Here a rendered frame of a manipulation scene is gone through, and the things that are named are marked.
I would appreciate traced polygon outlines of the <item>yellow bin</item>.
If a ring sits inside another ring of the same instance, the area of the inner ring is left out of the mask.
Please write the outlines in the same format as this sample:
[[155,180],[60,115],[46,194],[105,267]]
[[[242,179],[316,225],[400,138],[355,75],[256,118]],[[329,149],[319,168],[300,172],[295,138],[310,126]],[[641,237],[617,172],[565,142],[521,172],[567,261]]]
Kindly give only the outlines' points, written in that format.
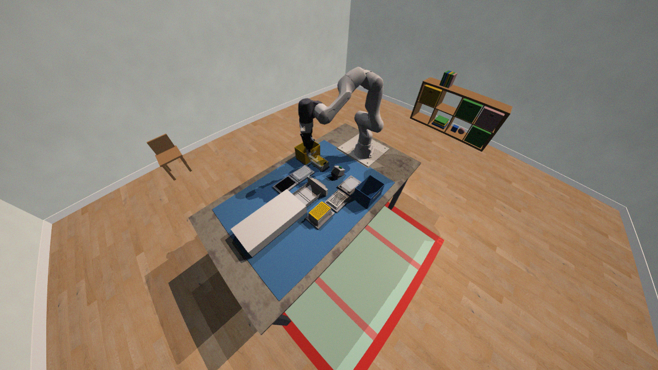
[[[313,148],[310,151],[311,156],[315,157],[316,155],[317,156],[320,155],[320,144],[314,141]],[[306,148],[303,145],[303,143],[299,144],[298,146],[295,146],[295,154],[296,154],[296,158],[299,161],[303,162],[305,165],[311,162],[309,158],[306,156]]]

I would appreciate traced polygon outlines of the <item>blue bench mat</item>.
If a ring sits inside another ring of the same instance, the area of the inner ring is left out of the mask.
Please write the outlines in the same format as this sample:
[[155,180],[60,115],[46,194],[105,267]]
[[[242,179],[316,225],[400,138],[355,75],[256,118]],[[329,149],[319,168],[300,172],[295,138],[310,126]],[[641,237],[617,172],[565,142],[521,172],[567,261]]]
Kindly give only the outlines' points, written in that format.
[[[326,186],[327,196],[322,194],[317,198],[306,208],[305,215],[255,256],[252,257],[245,250],[231,229],[264,204],[277,197],[280,193],[273,188],[273,185],[305,164],[295,157],[212,209],[223,224],[224,229],[227,230],[245,258],[272,291],[273,295],[277,297],[278,301],[338,244],[395,183],[371,167],[367,168],[360,162],[343,154],[343,152],[337,150],[336,146],[326,140],[320,141],[319,144],[320,156],[329,161],[329,166],[323,171],[312,165],[311,162],[306,166],[315,172],[311,177]],[[331,180],[332,168],[337,165],[345,170],[345,175],[339,179]],[[306,216],[319,203],[324,203],[333,193],[338,191],[338,186],[351,175],[360,182],[363,182],[365,178],[371,175],[380,182],[385,183],[385,187],[381,195],[368,209],[353,198],[354,193],[351,196],[347,195],[352,199],[343,208],[339,209],[338,213],[331,209],[335,214],[319,230],[316,229],[305,219]]]

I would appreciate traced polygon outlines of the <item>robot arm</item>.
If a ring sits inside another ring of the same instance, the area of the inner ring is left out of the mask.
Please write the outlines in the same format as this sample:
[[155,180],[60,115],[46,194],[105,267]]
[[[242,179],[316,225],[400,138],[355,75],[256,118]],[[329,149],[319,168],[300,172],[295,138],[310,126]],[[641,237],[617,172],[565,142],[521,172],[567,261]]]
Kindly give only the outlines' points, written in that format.
[[368,89],[365,108],[367,112],[357,112],[355,122],[359,127],[359,140],[355,146],[354,154],[360,159],[372,158],[375,150],[372,141],[372,132],[380,133],[383,121],[380,116],[380,104],[383,95],[383,79],[372,71],[359,66],[350,70],[338,81],[339,96],[329,107],[320,101],[309,98],[301,99],[298,104],[299,127],[301,133],[311,133],[313,119],[317,117],[320,124],[331,123],[339,110],[348,102],[356,87]]

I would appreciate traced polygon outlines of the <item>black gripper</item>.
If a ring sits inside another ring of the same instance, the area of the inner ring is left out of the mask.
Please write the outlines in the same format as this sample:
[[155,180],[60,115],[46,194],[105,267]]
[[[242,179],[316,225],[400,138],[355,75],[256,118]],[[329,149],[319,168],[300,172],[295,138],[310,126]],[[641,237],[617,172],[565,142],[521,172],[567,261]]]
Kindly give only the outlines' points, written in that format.
[[[311,133],[301,133],[301,138],[303,141],[304,146],[306,147],[306,156],[310,156],[310,150],[313,148],[314,141],[312,138],[312,132],[313,128],[311,129]],[[309,144],[310,143],[310,144]],[[309,149],[308,149],[309,148]]]

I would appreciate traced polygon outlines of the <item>yellow plate with grid of black holes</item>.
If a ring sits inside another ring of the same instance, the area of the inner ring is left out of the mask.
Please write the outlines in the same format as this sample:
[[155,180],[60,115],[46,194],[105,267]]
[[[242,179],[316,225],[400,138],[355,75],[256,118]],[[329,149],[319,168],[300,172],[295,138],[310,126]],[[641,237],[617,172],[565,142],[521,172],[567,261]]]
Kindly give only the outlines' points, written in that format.
[[321,202],[308,213],[308,217],[319,225],[329,214],[331,214],[331,208]]

